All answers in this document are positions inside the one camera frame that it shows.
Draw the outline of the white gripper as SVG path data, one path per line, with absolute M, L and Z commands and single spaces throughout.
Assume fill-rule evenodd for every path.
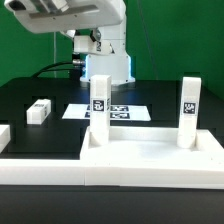
M 126 11 L 123 0 L 5 0 L 4 6 L 32 33 L 117 25 Z

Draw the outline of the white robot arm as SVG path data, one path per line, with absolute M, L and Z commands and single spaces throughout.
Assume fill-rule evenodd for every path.
M 84 54 L 83 86 L 94 75 L 109 75 L 114 88 L 132 86 L 126 51 L 126 5 L 123 0 L 5 0 L 4 6 L 32 33 L 60 32 Z

